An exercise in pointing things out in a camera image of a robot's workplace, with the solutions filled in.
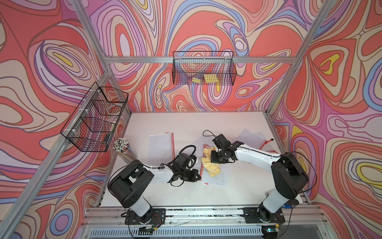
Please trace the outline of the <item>yellow microfiber cloth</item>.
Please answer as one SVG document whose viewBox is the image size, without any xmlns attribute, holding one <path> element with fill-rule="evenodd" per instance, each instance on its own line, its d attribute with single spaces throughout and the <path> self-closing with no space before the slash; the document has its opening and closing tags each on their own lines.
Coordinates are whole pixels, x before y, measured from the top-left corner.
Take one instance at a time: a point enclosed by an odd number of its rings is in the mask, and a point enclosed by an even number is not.
<svg viewBox="0 0 382 239">
<path fill-rule="evenodd" d="M 211 177 L 215 177 L 220 174 L 220 164 L 212 162 L 212 152 L 215 151 L 215 147 L 205 147 L 203 157 L 201 159 L 203 167 L 207 170 Z"/>
</svg>

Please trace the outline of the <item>clear mesh document bag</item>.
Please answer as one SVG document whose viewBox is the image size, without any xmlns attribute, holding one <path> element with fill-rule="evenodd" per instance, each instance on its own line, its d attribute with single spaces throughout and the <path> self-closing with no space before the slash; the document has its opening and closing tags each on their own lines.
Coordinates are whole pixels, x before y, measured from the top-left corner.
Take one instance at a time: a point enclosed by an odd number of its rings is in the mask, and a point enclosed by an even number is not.
<svg viewBox="0 0 382 239">
<path fill-rule="evenodd" d="M 212 137 L 203 135 L 201 135 L 196 141 L 194 141 L 192 145 L 195 145 L 197 148 L 195 156 L 198 158 L 203 157 L 205 147 L 215 147 L 214 143 L 212 142 Z"/>
<path fill-rule="evenodd" d="M 220 164 L 220 170 L 220 174 L 215 177 L 211 177 L 203 165 L 201 165 L 201 181 L 203 184 L 227 187 L 229 184 L 229 168 Z"/>
<path fill-rule="evenodd" d="M 266 139 L 266 137 L 261 133 L 253 133 L 248 129 L 244 129 L 234 141 L 240 141 L 249 147 L 259 149 L 266 152 L 276 152 L 271 145 L 271 138 Z"/>
<path fill-rule="evenodd" d="M 168 163 L 175 158 L 174 134 L 165 133 L 151 135 L 149 137 L 148 163 L 152 166 L 159 166 Z"/>
</svg>

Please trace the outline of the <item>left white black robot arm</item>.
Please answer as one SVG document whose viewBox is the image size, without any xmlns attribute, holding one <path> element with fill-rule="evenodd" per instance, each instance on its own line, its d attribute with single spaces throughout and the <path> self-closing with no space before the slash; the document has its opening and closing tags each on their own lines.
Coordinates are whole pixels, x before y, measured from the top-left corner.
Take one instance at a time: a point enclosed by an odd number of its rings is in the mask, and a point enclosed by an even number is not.
<svg viewBox="0 0 382 239">
<path fill-rule="evenodd" d="M 136 216 L 150 216 L 152 206 L 143 197 L 149 184 L 174 182 L 197 182 L 201 180 L 199 171 L 194 168 L 197 157 L 179 153 L 175 159 L 160 166 L 146 166 L 139 160 L 117 171 L 107 185 L 110 194 L 116 198 L 123 208 L 130 209 Z"/>
</svg>

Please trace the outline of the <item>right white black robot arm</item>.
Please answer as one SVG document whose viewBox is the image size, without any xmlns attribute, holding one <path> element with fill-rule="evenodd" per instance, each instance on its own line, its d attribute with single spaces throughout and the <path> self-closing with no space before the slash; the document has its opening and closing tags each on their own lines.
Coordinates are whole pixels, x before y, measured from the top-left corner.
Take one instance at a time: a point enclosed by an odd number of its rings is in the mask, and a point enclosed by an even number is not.
<svg viewBox="0 0 382 239">
<path fill-rule="evenodd" d="M 274 215 L 287 202 L 295 200 L 309 182 L 305 170 L 291 152 L 265 152 L 241 141 L 231 143 L 222 134 L 214 137 L 212 142 L 216 146 L 216 150 L 211 152 L 212 163 L 243 161 L 271 172 L 275 187 L 260 204 L 259 214 Z"/>
</svg>

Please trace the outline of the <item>yellow sticky note pad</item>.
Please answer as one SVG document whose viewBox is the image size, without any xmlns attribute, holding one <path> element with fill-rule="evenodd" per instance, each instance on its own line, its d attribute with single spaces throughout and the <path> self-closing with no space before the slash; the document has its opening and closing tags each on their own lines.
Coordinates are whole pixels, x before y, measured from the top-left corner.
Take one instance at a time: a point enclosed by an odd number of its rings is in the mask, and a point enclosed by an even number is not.
<svg viewBox="0 0 382 239">
<path fill-rule="evenodd" d="M 204 81 L 207 84 L 219 83 L 219 79 L 218 79 L 218 76 L 216 74 L 204 74 Z"/>
</svg>

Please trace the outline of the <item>small yellow sticky note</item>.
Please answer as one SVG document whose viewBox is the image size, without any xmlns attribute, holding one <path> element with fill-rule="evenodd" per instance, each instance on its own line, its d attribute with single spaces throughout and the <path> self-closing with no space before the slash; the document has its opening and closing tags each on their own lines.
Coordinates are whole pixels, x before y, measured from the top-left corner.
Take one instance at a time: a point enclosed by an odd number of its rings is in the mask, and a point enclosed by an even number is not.
<svg viewBox="0 0 382 239">
<path fill-rule="evenodd" d="M 193 79 L 192 79 L 192 82 L 193 82 L 193 83 L 196 83 L 196 84 L 200 84 L 202 81 L 201 81 L 201 79 L 193 78 Z"/>
</svg>

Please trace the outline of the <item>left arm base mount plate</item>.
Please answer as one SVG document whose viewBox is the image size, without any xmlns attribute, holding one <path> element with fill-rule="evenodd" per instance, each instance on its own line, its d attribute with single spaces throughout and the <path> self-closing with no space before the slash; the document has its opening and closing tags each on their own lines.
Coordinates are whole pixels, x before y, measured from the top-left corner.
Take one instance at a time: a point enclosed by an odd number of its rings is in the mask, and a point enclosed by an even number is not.
<svg viewBox="0 0 382 239">
<path fill-rule="evenodd" d="M 144 216 L 139 217 L 135 212 L 129 210 L 126 212 L 126 225 L 163 225 L 166 221 L 166 209 L 154 208 L 150 209 Z"/>
</svg>

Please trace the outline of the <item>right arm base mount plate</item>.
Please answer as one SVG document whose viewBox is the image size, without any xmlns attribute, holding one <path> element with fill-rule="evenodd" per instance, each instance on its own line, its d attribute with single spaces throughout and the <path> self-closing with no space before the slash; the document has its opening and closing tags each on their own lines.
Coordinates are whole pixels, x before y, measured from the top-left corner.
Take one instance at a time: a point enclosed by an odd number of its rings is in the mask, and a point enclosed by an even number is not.
<svg viewBox="0 0 382 239">
<path fill-rule="evenodd" d="M 279 208 L 275 213 L 270 213 L 265 208 L 249 207 L 243 208 L 243 217 L 248 224 L 280 224 L 286 222 L 282 209 Z"/>
</svg>

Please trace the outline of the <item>blue black handled tool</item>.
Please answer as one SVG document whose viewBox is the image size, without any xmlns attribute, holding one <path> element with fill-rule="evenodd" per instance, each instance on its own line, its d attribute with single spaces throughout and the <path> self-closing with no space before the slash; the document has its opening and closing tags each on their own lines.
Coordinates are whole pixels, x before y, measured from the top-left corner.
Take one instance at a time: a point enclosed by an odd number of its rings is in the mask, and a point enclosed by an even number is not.
<svg viewBox="0 0 382 239">
<path fill-rule="evenodd" d="M 299 205 L 299 201 L 297 199 L 288 200 L 285 204 L 286 208 L 294 208 Z"/>
</svg>

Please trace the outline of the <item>aluminium front rail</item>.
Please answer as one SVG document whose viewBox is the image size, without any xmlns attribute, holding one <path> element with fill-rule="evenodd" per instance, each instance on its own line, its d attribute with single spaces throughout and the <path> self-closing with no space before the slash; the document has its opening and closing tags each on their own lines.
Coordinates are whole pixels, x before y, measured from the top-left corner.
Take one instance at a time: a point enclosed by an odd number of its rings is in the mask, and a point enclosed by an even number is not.
<svg viewBox="0 0 382 239">
<path fill-rule="evenodd" d="M 235 206 L 174 206 L 166 209 L 165 226 L 241 226 L 246 223 L 240 215 L 243 208 L 254 205 Z M 85 226 L 122 227 L 125 218 L 121 214 L 127 209 L 122 207 L 100 207 L 89 209 L 83 220 Z M 298 205 L 293 209 L 282 208 L 285 224 L 318 225 L 326 223 L 323 210 L 315 205 Z"/>
</svg>

